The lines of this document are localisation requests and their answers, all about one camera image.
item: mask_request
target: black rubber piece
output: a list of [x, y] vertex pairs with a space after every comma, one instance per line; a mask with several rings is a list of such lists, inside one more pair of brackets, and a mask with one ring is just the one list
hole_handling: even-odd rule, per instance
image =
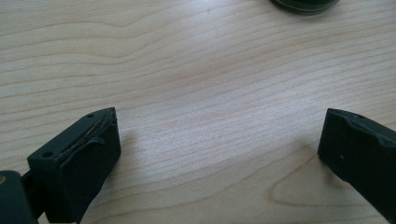
[[317, 15], [329, 7], [333, 6], [338, 0], [271, 0], [278, 7], [284, 8], [297, 14]]
[[0, 223], [36, 224], [23, 188], [15, 171], [0, 171]]
[[[116, 110], [103, 109], [84, 116], [30, 155], [31, 171], [25, 179], [42, 185], [49, 222], [79, 223], [119, 157]], [[31, 203], [37, 207], [36, 200]]]
[[396, 132], [361, 115], [329, 109], [318, 154], [389, 223], [396, 223]]

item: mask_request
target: wooden table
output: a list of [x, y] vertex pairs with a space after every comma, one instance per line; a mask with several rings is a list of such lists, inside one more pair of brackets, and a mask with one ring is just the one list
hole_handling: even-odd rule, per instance
[[328, 107], [396, 129], [395, 67], [394, 0], [2, 0], [0, 170], [115, 106], [83, 224], [387, 223], [317, 149]]

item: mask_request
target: dark round object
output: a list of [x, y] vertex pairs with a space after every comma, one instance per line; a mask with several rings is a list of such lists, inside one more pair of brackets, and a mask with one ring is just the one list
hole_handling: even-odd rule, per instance
[[272, 2], [299, 14], [316, 15], [334, 5], [338, 0], [272, 0]]

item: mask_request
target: black device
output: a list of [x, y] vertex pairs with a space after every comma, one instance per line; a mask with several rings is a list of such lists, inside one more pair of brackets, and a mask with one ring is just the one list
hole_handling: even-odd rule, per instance
[[316, 15], [334, 5], [338, 0], [271, 0], [278, 7], [305, 15]]
[[0, 172], [0, 224], [79, 223], [120, 157], [115, 108], [84, 116], [28, 157], [30, 171]]
[[329, 109], [318, 154], [389, 223], [396, 223], [396, 132], [359, 114]]

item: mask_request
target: screw hole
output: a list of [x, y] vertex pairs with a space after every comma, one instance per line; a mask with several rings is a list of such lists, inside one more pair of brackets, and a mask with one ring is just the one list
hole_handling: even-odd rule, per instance
[[48, 158], [48, 157], [51, 157], [51, 156], [53, 156], [52, 152], [46, 152], [46, 153], [43, 154], [44, 158]]

